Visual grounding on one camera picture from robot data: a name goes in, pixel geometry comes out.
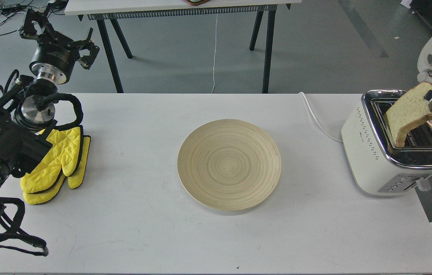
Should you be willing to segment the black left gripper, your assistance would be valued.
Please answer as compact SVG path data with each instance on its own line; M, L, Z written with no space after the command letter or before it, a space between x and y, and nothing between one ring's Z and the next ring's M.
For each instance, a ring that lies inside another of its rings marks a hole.
M93 65L100 48L92 41L93 28L89 29L86 39L75 42L75 50L68 45L74 43L70 38L59 38L48 20L49 9L43 12L28 9L19 36L22 39L35 40L37 49L29 64L29 69L38 76L42 68L52 69L57 76L56 83L69 82L74 63L77 61L83 69L89 70Z

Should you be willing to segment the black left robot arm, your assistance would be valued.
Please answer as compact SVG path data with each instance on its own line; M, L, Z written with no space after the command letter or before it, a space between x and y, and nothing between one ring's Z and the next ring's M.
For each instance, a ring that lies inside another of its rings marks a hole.
M47 256L46 242L21 229L25 203L42 204L57 195L65 178L75 189L83 182L90 137L83 134L79 99L58 92L76 62L88 70L99 47L87 38L74 41L54 30L45 11L29 9L19 29L21 38L37 42L29 66L33 76L14 70L0 86L0 248L20 240L38 252L6 246L25 254Z

